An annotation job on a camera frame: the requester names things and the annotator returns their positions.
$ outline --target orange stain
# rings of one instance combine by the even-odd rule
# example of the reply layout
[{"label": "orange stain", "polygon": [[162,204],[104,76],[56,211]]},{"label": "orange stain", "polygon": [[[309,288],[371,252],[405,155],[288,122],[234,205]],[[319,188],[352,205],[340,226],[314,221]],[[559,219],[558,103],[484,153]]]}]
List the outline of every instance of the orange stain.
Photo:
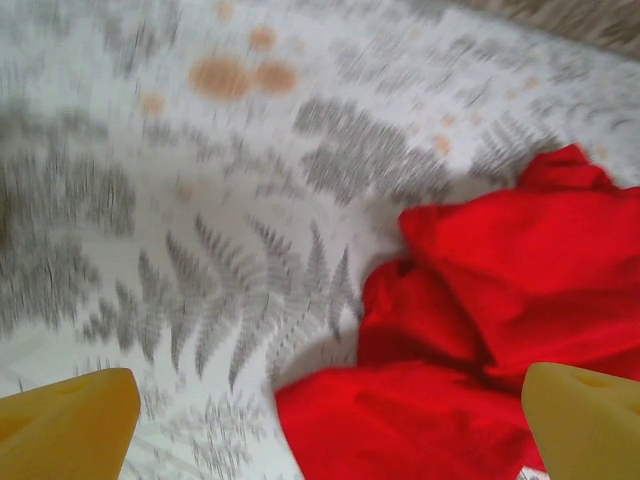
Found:
[{"label": "orange stain", "polygon": [[293,48],[297,53],[304,53],[306,47],[306,44],[300,39],[297,39],[293,44]]},{"label": "orange stain", "polygon": [[416,40],[420,37],[421,31],[419,28],[414,28],[409,32],[409,40]]},{"label": "orange stain", "polygon": [[228,22],[233,17],[235,7],[231,2],[218,3],[218,20],[221,22]]},{"label": "orange stain", "polygon": [[276,43],[276,32],[269,27],[253,29],[249,36],[249,46],[256,52],[268,52]]},{"label": "orange stain", "polygon": [[160,93],[151,93],[144,95],[141,103],[145,115],[159,115],[164,110],[166,100]]},{"label": "orange stain", "polygon": [[595,150],[596,154],[603,160],[609,158],[609,150],[604,145],[598,145]]},{"label": "orange stain", "polygon": [[254,79],[262,90],[274,95],[285,95],[298,84],[295,70],[282,62],[263,62],[255,71]]},{"label": "orange stain", "polygon": [[482,123],[484,119],[482,118],[482,115],[480,115],[479,113],[474,113],[473,115],[471,115],[471,125],[475,125],[478,126]]},{"label": "orange stain", "polygon": [[446,135],[435,136],[436,150],[441,155],[449,155],[451,153],[451,140]]},{"label": "orange stain", "polygon": [[445,127],[451,127],[454,123],[456,123],[456,117],[454,117],[453,115],[445,115],[440,121]]},{"label": "orange stain", "polygon": [[199,94],[216,100],[238,100],[251,89],[249,72],[235,57],[217,55],[196,62],[189,83]]},{"label": "orange stain", "polygon": [[540,79],[538,77],[530,77],[524,84],[526,90],[533,90],[540,85]]},{"label": "orange stain", "polygon": [[191,202],[191,199],[193,198],[193,192],[193,186],[186,183],[180,183],[176,187],[176,197],[178,197],[178,200],[182,203]]}]

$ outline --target yellow plastic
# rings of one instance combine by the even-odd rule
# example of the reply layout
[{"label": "yellow plastic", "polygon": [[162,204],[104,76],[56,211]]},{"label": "yellow plastic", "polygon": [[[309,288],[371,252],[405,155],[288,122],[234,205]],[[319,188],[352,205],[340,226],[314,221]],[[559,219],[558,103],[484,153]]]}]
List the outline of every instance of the yellow plastic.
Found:
[{"label": "yellow plastic", "polygon": [[536,363],[522,407],[552,480],[640,479],[640,383]]},{"label": "yellow plastic", "polygon": [[116,480],[139,415],[124,368],[2,398],[0,479]]}]

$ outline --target bed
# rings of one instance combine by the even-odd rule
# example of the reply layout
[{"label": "bed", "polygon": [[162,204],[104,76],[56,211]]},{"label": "bed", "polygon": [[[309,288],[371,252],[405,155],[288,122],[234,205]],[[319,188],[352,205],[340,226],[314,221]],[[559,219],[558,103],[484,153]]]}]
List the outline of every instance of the bed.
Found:
[{"label": "bed", "polygon": [[403,208],[569,142],[640,183],[638,2],[544,3],[0,0],[0,395],[127,367],[123,480],[301,479],[273,389],[353,362]]}]

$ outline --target fabric fold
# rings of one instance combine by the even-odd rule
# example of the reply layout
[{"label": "fabric fold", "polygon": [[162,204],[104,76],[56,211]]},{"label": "fabric fold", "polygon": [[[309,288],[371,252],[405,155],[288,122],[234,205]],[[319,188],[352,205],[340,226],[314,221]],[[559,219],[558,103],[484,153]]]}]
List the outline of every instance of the fabric fold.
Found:
[{"label": "fabric fold", "polygon": [[640,379],[639,190],[578,146],[399,223],[410,258],[365,282],[357,366],[276,394],[307,480],[511,480],[543,469],[519,403],[531,363]]}]

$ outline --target crumpled red cloth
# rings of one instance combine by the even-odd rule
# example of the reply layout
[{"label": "crumpled red cloth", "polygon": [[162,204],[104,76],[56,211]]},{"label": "crumpled red cloth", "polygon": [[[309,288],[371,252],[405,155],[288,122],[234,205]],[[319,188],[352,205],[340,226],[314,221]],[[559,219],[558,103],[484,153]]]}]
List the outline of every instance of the crumpled red cloth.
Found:
[{"label": "crumpled red cloth", "polygon": [[579,147],[400,226],[411,258],[367,279],[357,366],[276,394],[306,480],[513,480],[544,468],[520,407],[532,362],[640,380],[640,190]]}]

